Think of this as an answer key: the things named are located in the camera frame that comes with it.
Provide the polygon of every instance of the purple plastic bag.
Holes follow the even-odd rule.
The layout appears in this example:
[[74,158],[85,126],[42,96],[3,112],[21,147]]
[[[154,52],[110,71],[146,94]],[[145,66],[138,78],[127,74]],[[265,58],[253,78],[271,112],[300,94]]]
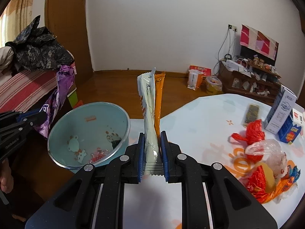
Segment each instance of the purple plastic bag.
[[43,135],[45,138],[49,135],[50,125],[53,122],[57,112],[63,106],[68,91],[74,83],[74,69],[70,66],[63,65],[56,74],[57,90],[55,90],[46,103],[42,106],[40,111],[47,113],[47,120],[40,126],[36,126],[35,130]]

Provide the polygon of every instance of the yellow bucket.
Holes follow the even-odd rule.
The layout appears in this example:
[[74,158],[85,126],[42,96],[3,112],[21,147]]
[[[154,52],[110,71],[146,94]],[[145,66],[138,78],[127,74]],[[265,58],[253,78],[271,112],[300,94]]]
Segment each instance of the yellow bucket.
[[222,82],[217,77],[207,77],[205,82],[208,95],[218,95],[222,91]]

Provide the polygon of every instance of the human hand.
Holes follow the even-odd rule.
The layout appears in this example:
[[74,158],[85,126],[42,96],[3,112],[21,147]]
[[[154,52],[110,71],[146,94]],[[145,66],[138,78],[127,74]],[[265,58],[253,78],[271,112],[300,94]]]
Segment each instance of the human hand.
[[5,159],[0,165],[0,185],[4,193],[10,193],[14,186],[14,179],[11,175],[8,159]]

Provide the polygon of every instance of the wall socket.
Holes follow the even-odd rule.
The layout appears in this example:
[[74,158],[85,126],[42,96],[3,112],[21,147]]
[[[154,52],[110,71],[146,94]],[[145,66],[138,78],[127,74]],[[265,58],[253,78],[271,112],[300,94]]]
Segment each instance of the wall socket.
[[232,25],[228,25],[229,29],[232,29],[234,32],[237,32],[237,27],[236,26],[232,26]]

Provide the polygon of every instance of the yellow sponge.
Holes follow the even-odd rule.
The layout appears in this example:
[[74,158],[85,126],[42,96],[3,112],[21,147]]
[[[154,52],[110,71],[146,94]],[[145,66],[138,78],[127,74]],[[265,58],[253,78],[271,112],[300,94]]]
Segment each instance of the yellow sponge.
[[269,194],[275,188],[275,179],[274,179],[273,171],[266,163],[263,163],[263,162],[256,163],[255,168],[257,168],[260,165],[263,167],[264,174],[265,174],[265,177],[266,177],[265,192]]

